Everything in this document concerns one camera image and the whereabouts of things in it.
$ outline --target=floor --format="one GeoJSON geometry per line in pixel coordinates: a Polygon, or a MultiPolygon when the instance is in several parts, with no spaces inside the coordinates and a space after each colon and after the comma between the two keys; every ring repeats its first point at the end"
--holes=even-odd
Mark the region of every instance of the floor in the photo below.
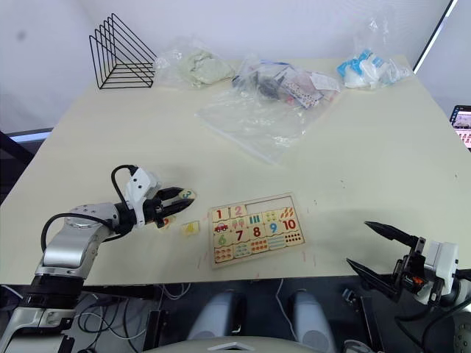
{"type": "MultiPolygon", "coordinates": [[[[160,336],[160,344],[166,345],[185,340],[191,325],[195,322],[196,317],[204,305],[212,296],[228,289],[243,293],[247,298],[247,317],[244,325],[245,335],[292,340],[288,324],[282,316],[275,300],[275,293],[279,284],[279,279],[195,283],[191,286],[188,293],[177,301],[171,301],[164,297],[161,309],[168,310],[169,324],[160,336]]],[[[403,295],[399,304],[395,304],[378,292],[363,290],[358,277],[319,277],[286,279],[280,292],[280,299],[286,307],[289,296],[298,289],[306,289],[314,294],[322,305],[333,331],[337,348],[340,351],[346,339],[366,342],[366,331],[360,313],[357,313],[355,309],[348,305],[341,297],[345,288],[353,289],[357,294],[372,297],[385,352],[420,352],[420,350],[396,327],[393,320],[395,315],[411,315],[423,310],[423,306],[414,301],[411,296],[406,295],[407,293],[403,295]]],[[[168,289],[172,293],[178,293],[180,286],[170,285],[168,289]]],[[[10,301],[14,301],[14,298],[11,298],[11,294],[7,293],[5,290],[2,291],[2,295],[10,298],[10,301]]],[[[98,296],[100,298],[107,297],[101,294],[98,294],[98,296]]],[[[111,322],[117,308],[116,320],[111,326],[118,335],[124,335],[122,317],[126,300],[129,300],[130,303],[127,310],[129,336],[132,337],[143,332],[146,328],[146,320],[149,311],[156,310],[159,307],[159,301],[126,298],[121,300],[123,301],[119,303],[119,306],[114,304],[108,308],[105,320],[111,322]]],[[[77,314],[95,301],[92,295],[84,292],[82,301],[77,306],[77,314]]],[[[91,312],[93,309],[95,309],[95,313],[99,313],[99,308],[96,307],[89,308],[85,312],[91,312]]],[[[81,320],[82,325],[85,323],[85,320],[86,316],[83,316],[81,320]]],[[[0,318],[0,330],[3,330],[6,322],[7,315],[3,313],[0,318]]],[[[73,352],[78,352],[80,349],[86,348],[96,337],[95,333],[84,333],[80,331],[77,323],[78,318],[74,321],[73,327],[66,333],[76,340],[73,352]]],[[[89,330],[95,330],[99,328],[99,323],[99,318],[90,316],[86,325],[89,330]]],[[[408,327],[411,328],[413,334],[419,337],[425,327],[425,323],[419,322],[417,324],[410,324],[408,327]]],[[[144,334],[131,341],[140,352],[144,342],[144,334]]],[[[444,322],[440,327],[434,329],[428,344],[430,347],[433,347],[435,353],[452,352],[452,342],[453,320],[450,319],[444,322]]],[[[127,340],[117,338],[109,331],[101,334],[95,348],[97,353],[132,352],[127,340]]]]}

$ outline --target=wooden number puzzle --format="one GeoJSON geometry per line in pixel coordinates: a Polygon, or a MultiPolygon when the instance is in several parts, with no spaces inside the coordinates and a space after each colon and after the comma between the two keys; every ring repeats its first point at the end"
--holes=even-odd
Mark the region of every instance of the wooden number puzzle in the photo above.
{"type": "Polygon", "coordinates": [[[279,253],[305,242],[291,194],[215,207],[210,214],[214,268],[279,253]]]}

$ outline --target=white wall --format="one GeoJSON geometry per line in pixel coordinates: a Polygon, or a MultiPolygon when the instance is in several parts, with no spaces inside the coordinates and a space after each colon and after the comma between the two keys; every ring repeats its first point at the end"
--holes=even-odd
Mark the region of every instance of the white wall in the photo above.
{"type": "Polygon", "coordinates": [[[414,64],[448,0],[2,0],[0,129],[54,126],[93,81],[88,35],[115,12],[158,52],[196,35],[227,59],[346,57],[353,34],[387,4],[391,52],[414,64]]]}
{"type": "Polygon", "coordinates": [[[93,25],[77,1],[0,1],[0,129],[53,127],[92,82],[93,25]]]}
{"type": "Polygon", "coordinates": [[[417,76],[450,117],[471,105],[471,0],[458,0],[417,76]]]}

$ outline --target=table surface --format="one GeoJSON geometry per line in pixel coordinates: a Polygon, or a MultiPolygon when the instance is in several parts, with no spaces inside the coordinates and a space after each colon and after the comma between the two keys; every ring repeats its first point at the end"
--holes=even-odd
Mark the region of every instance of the table surface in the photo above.
{"type": "MultiPolygon", "coordinates": [[[[326,73],[341,62],[289,61],[326,73]]],[[[471,267],[464,256],[471,252],[471,154],[418,78],[374,92],[344,90],[279,165],[252,157],[194,116],[229,86],[90,87],[1,206],[0,282],[31,281],[49,217],[80,204],[117,202],[110,172],[124,163],[155,172],[164,186],[191,188],[198,198],[168,232],[150,224],[102,244],[87,285],[354,274],[346,257],[391,272],[408,249],[364,221],[458,243],[460,268],[471,267]],[[286,192],[296,198],[306,246],[213,270],[209,208],[286,192]],[[182,236],[180,225],[195,220],[201,232],[182,236]]],[[[128,178],[124,172],[118,182],[128,178]]],[[[52,225],[49,239],[61,226],[52,225]]]]}

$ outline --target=wire rack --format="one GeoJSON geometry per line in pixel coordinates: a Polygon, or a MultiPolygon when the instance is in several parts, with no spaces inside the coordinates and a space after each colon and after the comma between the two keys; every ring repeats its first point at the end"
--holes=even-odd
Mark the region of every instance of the wire rack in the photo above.
{"type": "Polygon", "coordinates": [[[151,88],[157,55],[114,13],[89,36],[96,84],[106,88],[151,88]]]}

